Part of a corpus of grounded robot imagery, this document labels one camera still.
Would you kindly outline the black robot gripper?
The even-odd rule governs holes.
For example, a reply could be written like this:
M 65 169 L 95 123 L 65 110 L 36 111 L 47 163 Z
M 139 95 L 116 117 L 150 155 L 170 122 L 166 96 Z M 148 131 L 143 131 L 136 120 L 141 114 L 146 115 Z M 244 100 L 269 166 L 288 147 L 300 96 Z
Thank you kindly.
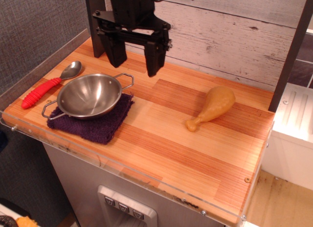
M 164 66 L 166 52 L 172 47 L 171 25 L 158 18 L 155 3 L 163 0 L 111 0 L 111 11 L 96 10 L 98 35 L 110 64 L 117 68 L 127 60 L 125 43 L 144 47 L 149 77 Z

